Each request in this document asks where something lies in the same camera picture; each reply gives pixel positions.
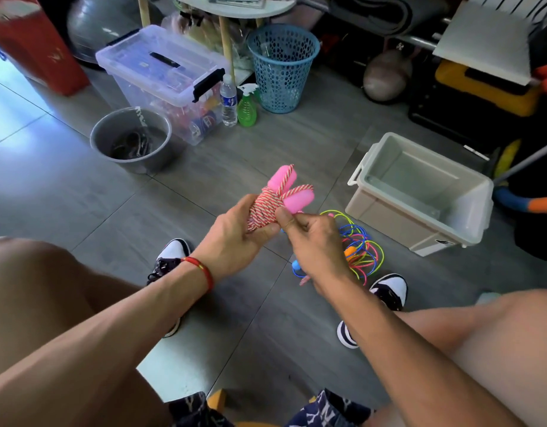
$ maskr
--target empty storage bin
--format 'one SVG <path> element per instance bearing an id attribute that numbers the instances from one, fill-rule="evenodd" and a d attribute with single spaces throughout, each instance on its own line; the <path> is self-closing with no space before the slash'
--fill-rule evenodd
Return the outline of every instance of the empty storage bin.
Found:
<path id="1" fill-rule="evenodd" d="M 198 144 L 222 121 L 220 81 L 226 59 L 187 37 L 149 26 L 96 54 L 131 106 L 165 114 L 173 133 Z"/>
<path id="2" fill-rule="evenodd" d="M 346 212 L 420 256 L 477 244 L 489 226 L 492 180 L 394 133 L 363 157 Z"/>

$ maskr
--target colorful jump rope pile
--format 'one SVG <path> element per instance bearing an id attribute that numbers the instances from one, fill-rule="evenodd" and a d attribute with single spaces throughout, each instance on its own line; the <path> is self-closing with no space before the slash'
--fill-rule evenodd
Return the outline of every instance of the colorful jump rope pile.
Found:
<path id="1" fill-rule="evenodd" d="M 362 285 L 366 286 L 368 276 L 376 272 L 384 262 L 382 247 L 370 239 L 366 229 L 355 225 L 347 215 L 340 211 L 329 209 L 321 213 L 321 215 L 324 214 L 334 217 L 334 219 L 344 219 L 347 222 L 346 225 L 339 227 L 343 242 L 343 251 L 350 269 L 356 274 Z M 293 274 L 301 279 L 299 285 L 303 286 L 310 277 L 308 275 L 299 275 L 296 268 L 301 271 L 299 266 L 294 265 Z"/>

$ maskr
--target red and white striped rope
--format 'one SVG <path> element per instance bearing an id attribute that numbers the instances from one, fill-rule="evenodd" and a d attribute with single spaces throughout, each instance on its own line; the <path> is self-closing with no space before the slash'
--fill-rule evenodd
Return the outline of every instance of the red and white striped rope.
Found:
<path id="1" fill-rule="evenodd" d="M 249 232 L 258 228 L 263 228 L 270 223 L 274 223 L 276 221 L 275 210 L 283 206 L 283 200 L 285 198 L 290 197 L 291 195 L 299 193 L 303 190 L 313 190 L 311 184 L 303 184 L 302 186 L 294 187 L 288 192 L 282 194 L 281 192 L 283 192 L 283 188 L 287 184 L 289 176 L 292 172 L 293 165 L 291 164 L 289 165 L 289 169 L 287 170 L 287 173 L 285 173 L 285 176 L 281 181 L 281 184 L 277 191 L 274 191 L 267 186 L 261 189 L 260 195 L 256 198 L 252 207 L 249 209 Z"/>

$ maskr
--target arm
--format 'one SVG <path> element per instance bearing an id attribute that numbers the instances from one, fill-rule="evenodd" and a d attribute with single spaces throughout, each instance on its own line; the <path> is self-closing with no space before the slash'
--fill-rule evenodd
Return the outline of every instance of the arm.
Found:
<path id="1" fill-rule="evenodd" d="M 302 268 L 347 324 L 410 426 L 523 426 L 451 359 L 355 281 L 334 219 L 277 211 Z"/>
<path id="2" fill-rule="evenodd" d="M 274 224 L 246 235 L 254 199 L 219 216 L 192 253 L 216 281 L 247 266 L 279 231 Z M 19 361 L 0 374 L 0 426 L 85 424 L 206 291 L 204 273 L 184 262 Z"/>

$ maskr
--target blue perforated trash basket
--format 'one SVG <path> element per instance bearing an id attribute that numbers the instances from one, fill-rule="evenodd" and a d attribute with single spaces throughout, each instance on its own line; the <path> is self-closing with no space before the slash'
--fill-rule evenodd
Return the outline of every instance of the blue perforated trash basket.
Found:
<path id="1" fill-rule="evenodd" d="M 297 107 L 319 41 L 303 28 L 272 24 L 248 36 L 263 108 L 287 114 Z"/>

